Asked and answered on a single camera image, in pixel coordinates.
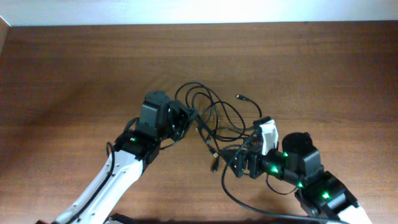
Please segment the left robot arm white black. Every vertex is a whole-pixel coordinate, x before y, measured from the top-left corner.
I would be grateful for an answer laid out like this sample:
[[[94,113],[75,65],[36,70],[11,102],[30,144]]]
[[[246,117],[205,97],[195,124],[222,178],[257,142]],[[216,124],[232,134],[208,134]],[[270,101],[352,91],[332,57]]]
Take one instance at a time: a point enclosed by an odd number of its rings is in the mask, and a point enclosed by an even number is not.
[[[165,148],[162,141],[181,141],[197,114],[164,91],[146,94],[139,116],[126,124],[113,143],[106,143],[108,158],[101,171],[53,222],[105,223],[126,190]]]

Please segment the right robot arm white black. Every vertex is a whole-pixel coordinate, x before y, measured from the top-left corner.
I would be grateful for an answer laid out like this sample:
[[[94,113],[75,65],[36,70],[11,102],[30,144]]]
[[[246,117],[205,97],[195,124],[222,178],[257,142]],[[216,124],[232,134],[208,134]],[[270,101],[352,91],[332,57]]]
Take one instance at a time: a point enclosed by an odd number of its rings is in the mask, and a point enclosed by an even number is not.
[[[242,144],[225,147],[220,152],[237,178],[252,179],[262,174],[294,186],[292,193],[305,215],[276,213],[252,207],[227,196],[238,205],[268,217],[300,220],[307,223],[370,223],[357,198],[342,181],[324,169],[320,152],[309,133],[290,133],[282,141],[271,134],[254,133]]]

